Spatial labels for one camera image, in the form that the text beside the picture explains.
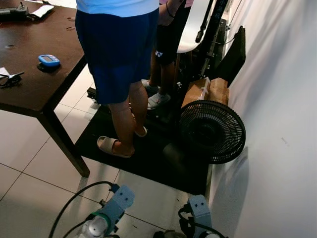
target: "blue pedometer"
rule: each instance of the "blue pedometer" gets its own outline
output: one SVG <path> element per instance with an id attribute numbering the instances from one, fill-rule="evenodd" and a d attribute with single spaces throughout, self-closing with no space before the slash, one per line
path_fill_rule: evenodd
<path id="1" fill-rule="evenodd" d="M 46 67 L 56 67 L 60 64 L 59 59 L 52 55 L 41 55 L 39 61 Z"/>

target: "white sneaker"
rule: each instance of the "white sneaker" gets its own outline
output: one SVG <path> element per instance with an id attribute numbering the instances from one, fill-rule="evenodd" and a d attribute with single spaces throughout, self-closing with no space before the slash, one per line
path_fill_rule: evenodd
<path id="1" fill-rule="evenodd" d="M 159 93 L 154 94 L 153 96 L 149 97 L 148 100 L 148 110 L 153 110 L 158 106 L 162 106 L 170 100 L 170 95 L 161 95 Z"/>
<path id="2" fill-rule="evenodd" d="M 145 80 L 145 79 L 142 79 L 142 84 L 143 86 L 145 87 L 145 90 L 148 92 L 148 93 L 158 93 L 159 92 L 159 87 L 152 87 L 149 85 L 149 80 Z"/>

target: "black floor mat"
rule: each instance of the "black floor mat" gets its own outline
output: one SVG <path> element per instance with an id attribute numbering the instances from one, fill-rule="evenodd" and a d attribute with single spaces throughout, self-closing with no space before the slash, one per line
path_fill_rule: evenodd
<path id="1" fill-rule="evenodd" d="M 116 138 L 116 133 L 108 109 L 100 107 L 76 142 L 76 147 L 87 158 L 193 195 L 205 194 L 208 164 L 189 154 L 181 161 L 177 156 L 168 159 L 162 151 L 172 142 L 169 135 L 151 123 L 146 127 L 149 132 L 145 138 L 134 137 L 135 154 L 130 159 L 108 155 L 98 149 L 97 138 L 101 135 Z"/>

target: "cardboard box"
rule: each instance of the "cardboard box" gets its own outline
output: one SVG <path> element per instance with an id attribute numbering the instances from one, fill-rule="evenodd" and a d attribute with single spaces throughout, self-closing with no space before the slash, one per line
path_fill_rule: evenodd
<path id="1" fill-rule="evenodd" d="M 196 80 L 189 84 L 182 107 L 196 101 L 209 99 L 210 80 L 208 77 Z"/>
<path id="2" fill-rule="evenodd" d="M 228 82 L 222 78 L 213 79 L 209 86 L 209 100 L 228 106 L 229 89 Z"/>

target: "black fan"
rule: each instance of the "black fan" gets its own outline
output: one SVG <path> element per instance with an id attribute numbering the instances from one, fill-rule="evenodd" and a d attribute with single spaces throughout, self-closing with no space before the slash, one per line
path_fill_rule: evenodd
<path id="1" fill-rule="evenodd" d="M 194 101 L 184 106 L 176 120 L 181 140 L 192 152 L 223 164 L 243 150 L 246 131 L 240 117 L 229 107 L 214 101 Z"/>

